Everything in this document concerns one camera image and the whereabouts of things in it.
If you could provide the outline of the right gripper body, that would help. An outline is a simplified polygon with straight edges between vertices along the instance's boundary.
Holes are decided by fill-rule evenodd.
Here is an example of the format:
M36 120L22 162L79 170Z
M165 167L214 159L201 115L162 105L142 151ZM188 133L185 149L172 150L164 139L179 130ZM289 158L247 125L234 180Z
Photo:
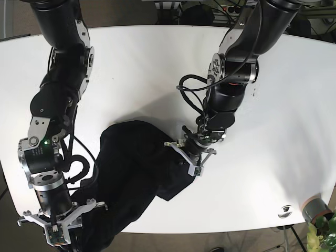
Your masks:
M44 229L47 244L53 247L74 247L75 231L82 227L82 215L105 202L87 199L83 205L72 201L68 184L75 184L89 172L90 165L81 155L63 158L59 153L60 143L49 139L39 140L33 136L21 139L18 144L18 159L26 174L28 186L38 198L40 209L33 214L27 210L18 220L18 225L31 222Z

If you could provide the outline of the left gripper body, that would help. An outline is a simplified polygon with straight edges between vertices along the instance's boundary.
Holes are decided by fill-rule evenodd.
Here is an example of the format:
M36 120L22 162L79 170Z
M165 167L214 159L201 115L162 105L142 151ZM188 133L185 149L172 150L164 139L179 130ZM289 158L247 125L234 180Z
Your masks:
M226 129L211 131L200 128L200 131L193 133L186 126L182 126L182 130L184 131L183 139L165 142L164 146L171 147L189 164L188 174L190 176L201 176L205 162L211 155L217 154L211 145L225 139Z

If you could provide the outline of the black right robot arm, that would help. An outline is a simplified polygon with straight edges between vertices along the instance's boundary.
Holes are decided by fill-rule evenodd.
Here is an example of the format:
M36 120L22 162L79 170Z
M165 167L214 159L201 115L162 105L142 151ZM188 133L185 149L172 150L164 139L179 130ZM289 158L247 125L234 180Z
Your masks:
M95 186L99 167L74 155L78 103L92 72L94 48L78 1L30 1L40 31L51 46L47 73L30 103L28 135L18 143L18 159L38 198L37 214L25 211L19 224L43 228L46 242L61 251L81 251L82 216L104 202L84 204L70 192Z

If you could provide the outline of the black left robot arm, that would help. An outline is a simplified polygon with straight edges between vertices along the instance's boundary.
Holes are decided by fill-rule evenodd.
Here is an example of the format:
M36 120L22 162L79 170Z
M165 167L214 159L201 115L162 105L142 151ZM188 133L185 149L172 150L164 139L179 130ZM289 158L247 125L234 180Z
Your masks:
M235 123L246 86L259 74L258 57L278 41L306 1L257 1L249 16L240 14L230 28L217 53L212 57L207 78L186 75L177 90L200 115L197 131L182 127L184 139L167 145L189 164L188 174L199 176L206 159L216 151L210 146L221 142L226 130Z

